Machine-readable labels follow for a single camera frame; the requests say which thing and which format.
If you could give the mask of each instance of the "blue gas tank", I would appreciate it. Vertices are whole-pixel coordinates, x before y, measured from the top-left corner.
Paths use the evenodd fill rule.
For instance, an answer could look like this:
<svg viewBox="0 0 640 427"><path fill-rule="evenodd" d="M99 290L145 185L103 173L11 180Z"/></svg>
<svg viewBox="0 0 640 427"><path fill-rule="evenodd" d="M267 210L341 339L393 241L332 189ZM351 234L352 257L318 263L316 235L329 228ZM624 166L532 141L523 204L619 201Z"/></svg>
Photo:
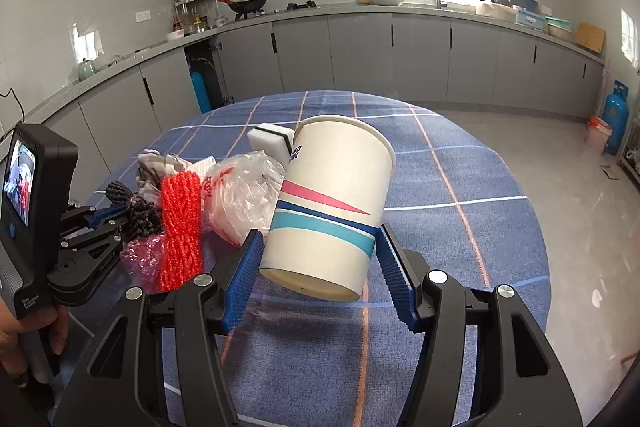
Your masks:
<svg viewBox="0 0 640 427"><path fill-rule="evenodd" d="M207 88L204 86L204 78L197 71L191 71L191 82L193 83L193 90L196 92L200 112L202 114L209 112L211 110L211 102L209 101Z"/></svg>
<svg viewBox="0 0 640 427"><path fill-rule="evenodd" d="M613 127L613 133L607 141L605 152L617 154L625 134L626 120L629 118L629 107L626 105L626 96L629 88L619 80L616 80L613 92L609 94L604 103L602 119Z"/></svg>

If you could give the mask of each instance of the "teal stripe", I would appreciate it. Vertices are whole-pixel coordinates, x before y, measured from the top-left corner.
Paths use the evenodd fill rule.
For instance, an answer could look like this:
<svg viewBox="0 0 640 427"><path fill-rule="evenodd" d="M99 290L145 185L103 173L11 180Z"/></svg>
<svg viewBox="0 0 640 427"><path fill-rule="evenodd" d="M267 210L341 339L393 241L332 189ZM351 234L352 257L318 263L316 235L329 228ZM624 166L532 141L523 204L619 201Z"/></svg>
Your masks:
<svg viewBox="0 0 640 427"><path fill-rule="evenodd" d="M347 241L360 248L369 257L373 253L373 237L313 216L294 214L293 212L276 212L271 220L271 230L275 229L314 230Z"/></svg>

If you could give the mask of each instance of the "kitchen counter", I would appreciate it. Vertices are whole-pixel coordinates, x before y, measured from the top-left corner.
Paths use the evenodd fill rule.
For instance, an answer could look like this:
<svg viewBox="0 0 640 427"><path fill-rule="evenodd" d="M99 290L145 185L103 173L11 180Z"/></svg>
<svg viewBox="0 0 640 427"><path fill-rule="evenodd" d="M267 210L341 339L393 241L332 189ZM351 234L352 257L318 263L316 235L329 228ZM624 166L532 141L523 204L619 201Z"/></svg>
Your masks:
<svg viewBox="0 0 640 427"><path fill-rule="evenodd" d="M502 20L492 19L489 17L479 16L476 14L470 14L467 12L461 12L453 9L435 9L433 7L425 7L424 5L411 5L404 4L403 6L372 6L372 5L357 5L357 4L337 4L327 5L318 8L300 9L293 11L283 11L274 14L263 15L248 20L242 20L239 22L231 22L222 28L214 28L203 33L187 36L183 39L178 39L173 42L164 42L157 46L142 50L135 53L133 56L126 58L115 64L110 68L105 68L93 76L89 77L83 82L75 81L69 84L63 89L59 90L56 94L44 100L34 109L29 111L26 115L26 121L28 123L42 123L54 115L57 111L65 107L65 105L74 101L84 93L88 92L101 83L109 80L116 74L122 73L134 66L149 60L150 58L157 57L158 55L167 53L176 48L188 46L194 42L199 42L204 39L212 38L220 33L229 32L238 28L244 28L246 26L254 26L262 23L277 22L289 19L314 17L314 16L328 16L328 15L340 15L340 14L367 14L367 13L391 13L391 14L414 14L425 16L439 16L452 20L465 20L487 24L490 26L496 26L498 28L506 28L527 34L539 39L543 39L553 44L563 46L571 51L574 51L580 55L590 58L599 64L604 64L604 61L590 54L584 49L579 48L573 44L565 42L561 39L557 39L543 32L536 31L527 26L508 23ZM10 138L5 139L0 143L0 161L2 161L9 149Z"/></svg>

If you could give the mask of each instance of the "cabinet handle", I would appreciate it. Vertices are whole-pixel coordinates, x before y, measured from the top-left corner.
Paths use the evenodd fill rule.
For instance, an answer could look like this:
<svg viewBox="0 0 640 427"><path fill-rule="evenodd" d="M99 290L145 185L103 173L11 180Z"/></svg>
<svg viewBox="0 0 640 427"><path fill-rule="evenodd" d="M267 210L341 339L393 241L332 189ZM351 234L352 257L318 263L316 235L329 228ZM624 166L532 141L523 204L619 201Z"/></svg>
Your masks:
<svg viewBox="0 0 640 427"><path fill-rule="evenodd" d="M151 96L149 84L146 83L146 78L144 76L142 77L142 82L145 84L146 95L149 97L149 102L151 102L151 105L154 105L154 97Z"/></svg>

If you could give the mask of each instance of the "bucket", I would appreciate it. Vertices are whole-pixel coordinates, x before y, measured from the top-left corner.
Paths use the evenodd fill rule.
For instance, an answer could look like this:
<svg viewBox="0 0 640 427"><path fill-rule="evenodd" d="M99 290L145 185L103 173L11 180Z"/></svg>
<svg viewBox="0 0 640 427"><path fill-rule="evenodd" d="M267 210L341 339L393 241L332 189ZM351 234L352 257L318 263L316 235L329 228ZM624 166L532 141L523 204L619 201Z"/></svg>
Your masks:
<svg viewBox="0 0 640 427"><path fill-rule="evenodd" d="M613 133L613 127L605 122L602 118L592 116L587 124L587 147L593 149L599 154L604 153L609 136Z"/></svg>
<svg viewBox="0 0 640 427"><path fill-rule="evenodd" d="M304 295L357 300L395 167L391 144L372 126L335 115L304 120L260 273Z"/></svg>

